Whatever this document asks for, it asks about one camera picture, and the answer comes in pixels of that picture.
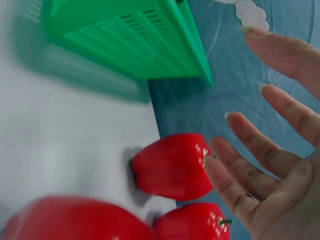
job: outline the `pepper stem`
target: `pepper stem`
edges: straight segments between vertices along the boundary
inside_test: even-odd
[[[233,224],[234,221],[232,219],[225,219],[223,221],[218,221],[218,225],[221,226],[222,224]]]

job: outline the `red plastic fruit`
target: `red plastic fruit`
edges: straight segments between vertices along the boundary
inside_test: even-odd
[[[135,182],[151,195],[177,201],[197,199],[213,189],[204,169],[207,154],[209,148],[201,134],[167,136],[132,159]]]
[[[25,206],[3,229],[3,240],[154,240],[131,213],[84,197],[49,196]]]
[[[193,203],[156,219],[153,230],[158,240],[229,240],[224,220],[218,205]]]

